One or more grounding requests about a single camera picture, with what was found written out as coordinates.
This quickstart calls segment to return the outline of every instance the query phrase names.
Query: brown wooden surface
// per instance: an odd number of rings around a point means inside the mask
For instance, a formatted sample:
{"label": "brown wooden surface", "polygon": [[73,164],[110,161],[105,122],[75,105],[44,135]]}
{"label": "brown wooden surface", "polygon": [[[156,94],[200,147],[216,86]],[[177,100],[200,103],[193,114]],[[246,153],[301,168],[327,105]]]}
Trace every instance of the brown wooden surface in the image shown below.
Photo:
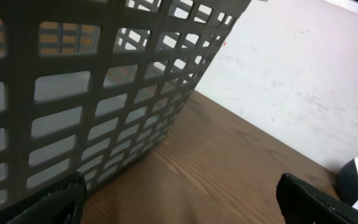
{"label": "brown wooden surface", "polygon": [[284,172],[336,196],[324,167],[194,92],[161,144],[91,195],[82,223],[284,223]]}

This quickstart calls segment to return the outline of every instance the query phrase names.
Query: wooden table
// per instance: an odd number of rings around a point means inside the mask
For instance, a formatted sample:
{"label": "wooden table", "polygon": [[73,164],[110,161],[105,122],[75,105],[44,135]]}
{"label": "wooden table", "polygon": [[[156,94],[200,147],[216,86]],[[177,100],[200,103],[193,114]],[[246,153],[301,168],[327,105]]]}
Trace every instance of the wooden table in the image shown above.
{"label": "wooden table", "polygon": [[194,92],[165,139],[91,195],[82,223],[284,223],[284,172],[336,197],[330,171]]}

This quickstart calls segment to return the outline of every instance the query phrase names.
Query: laundry basket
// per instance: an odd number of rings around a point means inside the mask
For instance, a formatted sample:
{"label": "laundry basket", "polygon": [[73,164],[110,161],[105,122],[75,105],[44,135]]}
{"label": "laundry basket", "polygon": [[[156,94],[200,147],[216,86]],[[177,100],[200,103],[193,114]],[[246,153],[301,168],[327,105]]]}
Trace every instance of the laundry basket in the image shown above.
{"label": "laundry basket", "polygon": [[147,152],[248,4],[0,0],[0,209]]}

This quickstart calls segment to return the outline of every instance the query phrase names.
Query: plastic basket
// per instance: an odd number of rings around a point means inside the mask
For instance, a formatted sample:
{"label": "plastic basket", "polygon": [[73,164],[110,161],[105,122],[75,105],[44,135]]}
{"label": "plastic basket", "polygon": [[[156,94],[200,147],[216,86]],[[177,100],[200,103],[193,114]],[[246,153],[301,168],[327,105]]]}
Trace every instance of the plastic basket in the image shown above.
{"label": "plastic basket", "polygon": [[147,152],[248,3],[0,0],[0,209]]}

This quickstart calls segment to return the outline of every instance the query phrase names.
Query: white wall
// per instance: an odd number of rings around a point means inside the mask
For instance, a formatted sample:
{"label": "white wall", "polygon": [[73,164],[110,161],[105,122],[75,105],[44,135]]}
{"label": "white wall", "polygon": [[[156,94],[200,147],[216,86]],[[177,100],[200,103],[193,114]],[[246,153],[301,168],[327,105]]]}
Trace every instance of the white wall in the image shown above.
{"label": "white wall", "polygon": [[253,0],[197,90],[337,170],[358,156],[358,14]]}

